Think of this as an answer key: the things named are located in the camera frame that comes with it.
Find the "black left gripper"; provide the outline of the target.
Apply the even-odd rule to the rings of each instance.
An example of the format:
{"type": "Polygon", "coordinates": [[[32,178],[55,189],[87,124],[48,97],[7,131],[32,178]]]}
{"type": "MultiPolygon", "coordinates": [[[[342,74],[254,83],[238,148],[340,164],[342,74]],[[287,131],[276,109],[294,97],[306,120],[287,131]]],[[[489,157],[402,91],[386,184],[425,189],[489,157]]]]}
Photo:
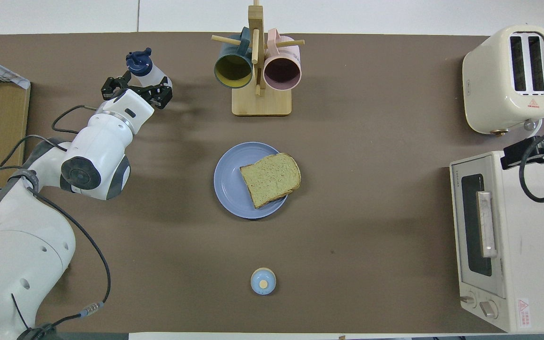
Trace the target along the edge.
{"type": "Polygon", "coordinates": [[[152,94],[152,105],[161,110],[172,100],[173,89],[167,79],[162,79],[157,85],[136,86],[129,85],[131,76],[131,72],[126,71],[122,76],[108,77],[101,88],[104,101],[112,99],[116,91],[128,88],[136,94],[152,94]]]}

